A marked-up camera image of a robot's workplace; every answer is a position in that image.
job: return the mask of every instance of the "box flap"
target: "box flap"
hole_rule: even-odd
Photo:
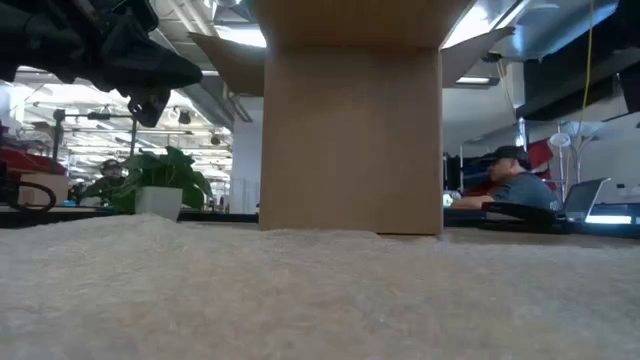
[[[439,48],[472,0],[256,0],[271,46]]]
[[[511,34],[513,28],[499,29],[443,49],[442,86],[454,86],[496,42]],[[264,96],[266,49],[195,33],[191,38],[207,54],[231,91]]]

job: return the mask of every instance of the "brown cardboard box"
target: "brown cardboard box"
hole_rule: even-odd
[[[22,175],[20,181],[31,182],[48,187],[56,195],[56,205],[62,205],[67,200],[69,191],[69,178],[63,175],[51,174],[25,174]],[[49,204],[49,196],[37,189],[29,187],[20,187],[20,195],[18,203],[21,205],[47,205]]]
[[[442,86],[512,32],[441,53],[471,3],[260,0],[266,51],[192,34],[232,91],[265,97],[263,229],[440,233]]]

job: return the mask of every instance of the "beige carpet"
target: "beige carpet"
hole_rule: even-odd
[[[640,359],[640,248],[149,216],[5,230],[0,359]]]

